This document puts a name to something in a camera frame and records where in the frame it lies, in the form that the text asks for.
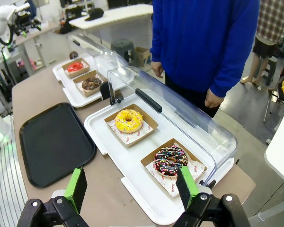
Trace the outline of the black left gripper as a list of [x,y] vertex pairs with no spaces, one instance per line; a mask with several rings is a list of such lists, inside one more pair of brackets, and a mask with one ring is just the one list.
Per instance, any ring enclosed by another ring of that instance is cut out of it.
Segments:
[[21,11],[16,13],[16,19],[13,25],[13,30],[17,36],[27,37],[30,29],[41,31],[41,22],[32,17],[29,11]]

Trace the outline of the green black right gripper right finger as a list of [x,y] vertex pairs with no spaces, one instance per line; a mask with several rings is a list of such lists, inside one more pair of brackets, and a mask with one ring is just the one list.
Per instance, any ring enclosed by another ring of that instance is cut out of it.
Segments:
[[173,226],[199,227],[203,222],[211,222],[215,227],[251,226],[237,195],[217,198],[209,187],[197,187],[187,166],[179,167],[177,175],[184,212]]

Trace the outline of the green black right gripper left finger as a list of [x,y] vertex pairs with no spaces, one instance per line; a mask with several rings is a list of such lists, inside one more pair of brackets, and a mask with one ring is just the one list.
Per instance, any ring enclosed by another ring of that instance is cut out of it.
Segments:
[[87,189],[84,169],[76,168],[62,195],[56,195],[47,202],[29,199],[18,220],[18,227],[87,227],[80,211]]

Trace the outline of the person's left hand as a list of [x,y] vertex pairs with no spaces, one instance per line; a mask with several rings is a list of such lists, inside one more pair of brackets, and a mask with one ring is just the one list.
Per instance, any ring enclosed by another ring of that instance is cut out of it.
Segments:
[[216,96],[211,89],[207,90],[204,104],[208,108],[216,108],[224,101],[224,97]]

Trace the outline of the person's right hand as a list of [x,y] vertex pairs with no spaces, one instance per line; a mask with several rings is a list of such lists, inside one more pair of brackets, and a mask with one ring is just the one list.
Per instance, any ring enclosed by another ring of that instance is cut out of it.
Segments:
[[158,78],[163,78],[162,73],[164,71],[161,62],[158,61],[152,61],[151,62],[151,67]]

